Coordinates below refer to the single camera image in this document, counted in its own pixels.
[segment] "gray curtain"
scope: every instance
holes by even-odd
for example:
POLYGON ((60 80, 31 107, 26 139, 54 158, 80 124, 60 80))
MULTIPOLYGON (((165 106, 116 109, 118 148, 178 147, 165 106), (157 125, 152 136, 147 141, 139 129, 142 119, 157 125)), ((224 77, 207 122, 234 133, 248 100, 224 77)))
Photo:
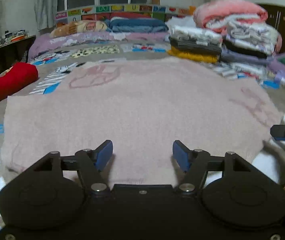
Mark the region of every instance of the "gray curtain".
POLYGON ((36 0, 35 13, 38 30, 53 27, 56 12, 57 0, 36 0))

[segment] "pink quilt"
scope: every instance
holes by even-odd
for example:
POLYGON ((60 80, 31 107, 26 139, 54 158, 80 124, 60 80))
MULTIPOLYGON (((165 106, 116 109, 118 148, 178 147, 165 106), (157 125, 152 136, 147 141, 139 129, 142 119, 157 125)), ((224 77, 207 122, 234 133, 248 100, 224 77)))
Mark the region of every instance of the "pink quilt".
MULTIPOLYGON (((208 28, 206 25, 213 20, 221 20, 230 15, 255 15, 239 21, 246 23, 264 22, 268 19, 268 12, 259 5, 245 0, 217 0, 205 3, 194 11, 194 21, 198 27, 208 28)), ((225 30, 225 26, 212 28, 217 33, 225 30)))

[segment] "desk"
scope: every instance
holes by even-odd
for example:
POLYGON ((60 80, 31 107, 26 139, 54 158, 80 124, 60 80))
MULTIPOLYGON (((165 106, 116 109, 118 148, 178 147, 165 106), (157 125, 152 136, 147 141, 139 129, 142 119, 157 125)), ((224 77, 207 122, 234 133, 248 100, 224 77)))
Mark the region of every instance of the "desk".
POLYGON ((27 51, 27 61, 29 49, 35 39, 36 36, 33 35, 19 41, 0 45, 0 73, 10 68, 13 63, 21 61, 25 51, 27 51))

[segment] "blue gripper pad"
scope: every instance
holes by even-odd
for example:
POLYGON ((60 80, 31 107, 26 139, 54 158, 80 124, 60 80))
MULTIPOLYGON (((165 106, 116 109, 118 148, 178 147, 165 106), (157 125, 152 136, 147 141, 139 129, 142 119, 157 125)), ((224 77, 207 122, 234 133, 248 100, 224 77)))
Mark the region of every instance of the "blue gripper pad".
POLYGON ((97 161, 95 167, 97 170, 102 171, 107 165, 110 157, 112 156, 113 146, 112 141, 107 140, 101 144, 97 149, 97 161))
POLYGON ((190 150, 185 145, 183 145, 180 141, 174 141, 173 156, 174 156, 174 159, 177 161, 179 167, 184 172, 187 172, 191 166, 191 163, 189 163, 188 161, 187 151, 190 151, 190 150))

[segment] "metal bolt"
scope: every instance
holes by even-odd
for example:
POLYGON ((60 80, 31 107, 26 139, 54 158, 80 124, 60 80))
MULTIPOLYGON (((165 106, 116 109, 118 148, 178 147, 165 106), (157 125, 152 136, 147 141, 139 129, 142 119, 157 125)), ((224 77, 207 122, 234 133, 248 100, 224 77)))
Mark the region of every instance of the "metal bolt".
POLYGON ((280 235, 273 235, 270 240, 281 240, 281 236, 280 235))
POLYGON ((4 237, 5 240, 16 240, 16 238, 11 235, 11 234, 7 234, 5 237, 4 237))
POLYGON ((105 189, 107 188, 107 185, 106 184, 103 184, 103 183, 94 183, 91 185, 91 189, 93 191, 104 191, 105 189))
POLYGON ((190 191, 193 191, 195 189, 195 186, 193 184, 190 184, 190 183, 184 183, 184 184, 180 185, 179 188, 184 192, 190 192, 190 191))

